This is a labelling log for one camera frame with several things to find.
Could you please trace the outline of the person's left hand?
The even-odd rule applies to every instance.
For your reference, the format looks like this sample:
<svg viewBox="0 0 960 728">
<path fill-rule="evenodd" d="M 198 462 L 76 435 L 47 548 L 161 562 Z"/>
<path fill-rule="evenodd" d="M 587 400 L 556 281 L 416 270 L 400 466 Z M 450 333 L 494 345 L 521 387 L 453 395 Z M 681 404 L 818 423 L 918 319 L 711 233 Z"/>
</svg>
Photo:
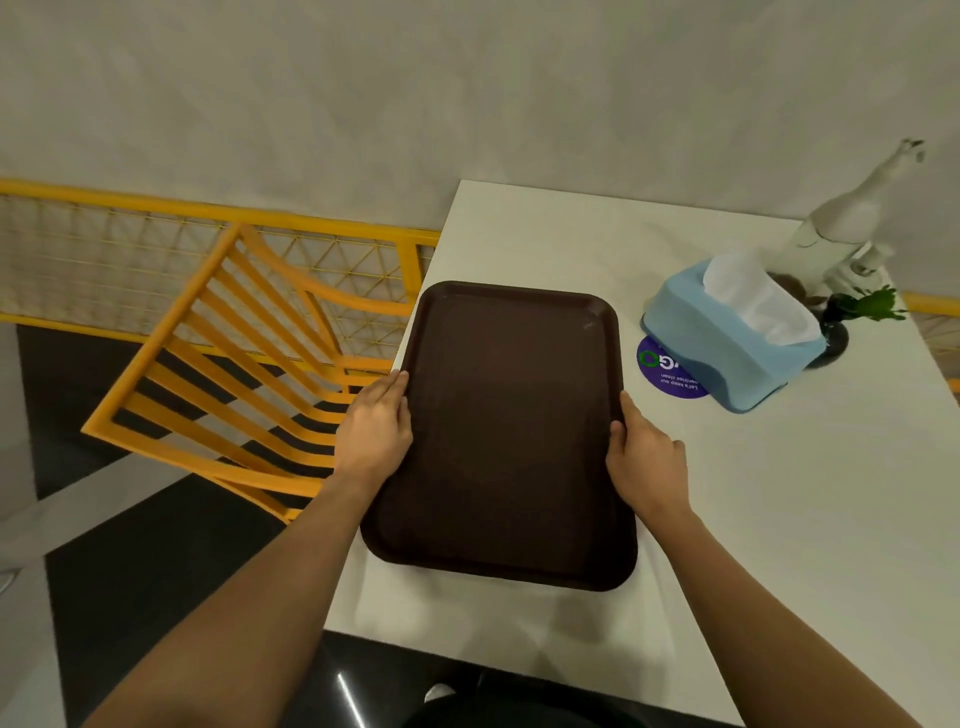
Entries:
<svg viewBox="0 0 960 728">
<path fill-rule="evenodd" d="M 370 500 L 401 466 L 404 457 L 399 407 L 409 373 L 392 370 L 368 384 L 346 410 L 334 444 L 334 474 Z"/>
</svg>

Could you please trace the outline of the person's right hand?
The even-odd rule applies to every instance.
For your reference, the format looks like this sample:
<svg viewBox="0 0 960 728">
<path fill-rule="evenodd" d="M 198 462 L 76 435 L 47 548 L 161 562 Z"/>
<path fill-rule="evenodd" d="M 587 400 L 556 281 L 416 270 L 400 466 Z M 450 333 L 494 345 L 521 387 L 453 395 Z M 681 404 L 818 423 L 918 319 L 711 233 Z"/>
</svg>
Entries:
<svg viewBox="0 0 960 728">
<path fill-rule="evenodd" d="M 622 422 L 628 432 L 626 462 L 608 471 L 620 498 L 654 535 L 692 513 L 686 446 L 660 430 L 634 403 L 619 394 Z"/>
</svg>

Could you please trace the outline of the purple round sticker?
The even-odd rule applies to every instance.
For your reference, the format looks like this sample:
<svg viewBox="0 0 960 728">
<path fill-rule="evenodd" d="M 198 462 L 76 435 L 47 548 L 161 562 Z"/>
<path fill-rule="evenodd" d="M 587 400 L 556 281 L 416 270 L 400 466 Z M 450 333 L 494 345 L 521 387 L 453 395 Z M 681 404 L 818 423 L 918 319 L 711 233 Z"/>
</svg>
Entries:
<svg viewBox="0 0 960 728">
<path fill-rule="evenodd" d="M 702 399 L 710 394 L 653 337 L 644 336 L 635 354 L 638 370 L 657 391 L 682 400 Z"/>
</svg>

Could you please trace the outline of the white tissue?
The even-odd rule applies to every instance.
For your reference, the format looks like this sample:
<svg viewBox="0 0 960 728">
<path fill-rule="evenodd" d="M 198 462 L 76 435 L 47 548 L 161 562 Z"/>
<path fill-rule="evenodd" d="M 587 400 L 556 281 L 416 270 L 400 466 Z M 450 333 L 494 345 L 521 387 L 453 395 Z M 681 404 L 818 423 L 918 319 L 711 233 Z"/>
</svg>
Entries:
<svg viewBox="0 0 960 728">
<path fill-rule="evenodd" d="M 771 345 L 806 344 L 822 336 L 810 310 L 776 283 L 751 253 L 714 256 L 703 272 L 702 285 L 707 295 Z"/>
</svg>

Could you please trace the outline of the person's left forearm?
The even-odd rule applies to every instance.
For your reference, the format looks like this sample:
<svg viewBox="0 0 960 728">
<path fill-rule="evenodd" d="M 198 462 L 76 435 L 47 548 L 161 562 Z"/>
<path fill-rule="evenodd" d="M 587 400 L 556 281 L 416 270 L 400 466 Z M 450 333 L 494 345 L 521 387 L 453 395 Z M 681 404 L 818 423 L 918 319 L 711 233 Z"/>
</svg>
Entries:
<svg viewBox="0 0 960 728">
<path fill-rule="evenodd" d="M 82 728 L 278 728 L 383 481 L 335 471 L 294 522 L 163 637 Z"/>
</svg>

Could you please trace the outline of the person's dark clothing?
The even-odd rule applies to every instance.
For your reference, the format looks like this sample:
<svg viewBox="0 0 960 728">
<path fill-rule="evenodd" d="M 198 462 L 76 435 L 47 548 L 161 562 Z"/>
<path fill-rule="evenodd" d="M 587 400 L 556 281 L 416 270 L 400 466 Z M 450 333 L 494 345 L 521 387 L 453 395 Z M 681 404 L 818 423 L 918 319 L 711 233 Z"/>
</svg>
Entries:
<svg viewBox="0 0 960 728">
<path fill-rule="evenodd" d="M 400 728 L 741 728 L 546 680 L 482 670 L 414 710 Z"/>
</svg>

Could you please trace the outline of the person's right forearm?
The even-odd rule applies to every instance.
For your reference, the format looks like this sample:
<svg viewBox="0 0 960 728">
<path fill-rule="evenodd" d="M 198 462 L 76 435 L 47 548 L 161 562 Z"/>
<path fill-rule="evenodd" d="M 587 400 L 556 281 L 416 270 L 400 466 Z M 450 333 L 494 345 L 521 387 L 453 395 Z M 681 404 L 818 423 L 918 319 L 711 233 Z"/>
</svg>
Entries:
<svg viewBox="0 0 960 728">
<path fill-rule="evenodd" d="M 646 520 L 746 728 L 922 728 L 690 509 Z"/>
</svg>

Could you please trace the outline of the green plant sprig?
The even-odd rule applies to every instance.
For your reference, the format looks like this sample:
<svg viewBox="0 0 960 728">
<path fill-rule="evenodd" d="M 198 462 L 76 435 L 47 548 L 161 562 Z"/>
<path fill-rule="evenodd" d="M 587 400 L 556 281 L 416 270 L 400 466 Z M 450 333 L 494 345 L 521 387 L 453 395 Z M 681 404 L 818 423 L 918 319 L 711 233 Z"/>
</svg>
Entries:
<svg viewBox="0 0 960 728">
<path fill-rule="evenodd" d="M 823 324 L 869 319 L 874 322 L 887 320 L 905 321 L 908 310 L 897 307 L 898 291 L 890 284 L 867 291 L 853 288 L 854 294 L 834 293 L 822 310 Z"/>
</svg>

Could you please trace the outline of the small black vase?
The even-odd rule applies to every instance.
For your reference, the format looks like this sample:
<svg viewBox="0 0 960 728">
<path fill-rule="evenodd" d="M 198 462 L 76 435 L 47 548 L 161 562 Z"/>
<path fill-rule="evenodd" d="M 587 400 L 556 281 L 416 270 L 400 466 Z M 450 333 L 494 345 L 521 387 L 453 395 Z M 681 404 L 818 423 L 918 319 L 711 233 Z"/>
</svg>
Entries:
<svg viewBox="0 0 960 728">
<path fill-rule="evenodd" d="M 850 334 L 846 327 L 844 311 L 835 300 L 829 299 L 817 311 L 822 337 L 825 341 L 823 352 L 806 365 L 808 371 L 822 369 L 833 364 L 847 350 Z"/>
</svg>

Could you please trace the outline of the yellow metal mesh railing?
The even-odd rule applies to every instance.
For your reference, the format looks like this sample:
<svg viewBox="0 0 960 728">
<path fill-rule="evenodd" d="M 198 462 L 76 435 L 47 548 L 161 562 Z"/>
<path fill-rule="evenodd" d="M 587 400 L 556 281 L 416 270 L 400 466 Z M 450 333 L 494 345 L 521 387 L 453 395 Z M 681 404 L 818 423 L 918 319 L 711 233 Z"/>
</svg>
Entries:
<svg viewBox="0 0 960 728">
<path fill-rule="evenodd" d="M 315 293 L 320 329 L 295 286 L 252 258 L 285 307 L 330 347 L 318 350 L 230 257 L 222 267 L 248 297 L 285 324 L 328 387 L 389 366 L 441 233 L 324 219 L 293 212 L 172 200 L 0 178 L 0 322 L 141 344 L 186 289 L 229 228 L 255 229 L 285 266 L 345 304 Z"/>
</svg>

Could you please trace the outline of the yellow slatted chair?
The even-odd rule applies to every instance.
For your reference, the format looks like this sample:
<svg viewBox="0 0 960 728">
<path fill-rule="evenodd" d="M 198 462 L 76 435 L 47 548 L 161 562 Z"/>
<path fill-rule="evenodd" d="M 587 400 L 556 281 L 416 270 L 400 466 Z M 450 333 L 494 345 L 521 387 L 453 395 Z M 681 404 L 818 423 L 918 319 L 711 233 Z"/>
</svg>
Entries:
<svg viewBox="0 0 960 728">
<path fill-rule="evenodd" d="M 83 424 L 288 525 L 392 368 L 424 282 L 412 241 L 228 226 Z"/>
</svg>

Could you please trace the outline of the dark brown plastic tray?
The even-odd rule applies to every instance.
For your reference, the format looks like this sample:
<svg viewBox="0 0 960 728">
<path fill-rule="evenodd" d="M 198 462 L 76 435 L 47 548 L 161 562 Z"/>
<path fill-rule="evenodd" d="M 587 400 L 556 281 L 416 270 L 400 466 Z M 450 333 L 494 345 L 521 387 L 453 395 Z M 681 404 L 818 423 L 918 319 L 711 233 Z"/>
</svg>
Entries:
<svg viewBox="0 0 960 728">
<path fill-rule="evenodd" d="M 606 468 L 623 379 L 605 300 L 436 283 L 402 370 L 414 441 L 362 521 L 372 554 L 593 592 L 631 576 L 636 517 Z"/>
</svg>

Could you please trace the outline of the light blue tissue box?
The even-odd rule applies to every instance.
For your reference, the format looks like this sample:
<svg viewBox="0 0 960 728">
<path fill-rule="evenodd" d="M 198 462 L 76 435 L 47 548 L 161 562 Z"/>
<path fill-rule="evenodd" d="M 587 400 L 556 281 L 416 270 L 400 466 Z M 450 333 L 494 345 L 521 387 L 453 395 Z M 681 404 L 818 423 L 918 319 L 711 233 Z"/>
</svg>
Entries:
<svg viewBox="0 0 960 728">
<path fill-rule="evenodd" d="M 726 410 L 749 412 L 803 372 L 826 347 L 769 344 L 708 295 L 704 260 L 668 277 L 645 306 L 642 329 Z"/>
</svg>

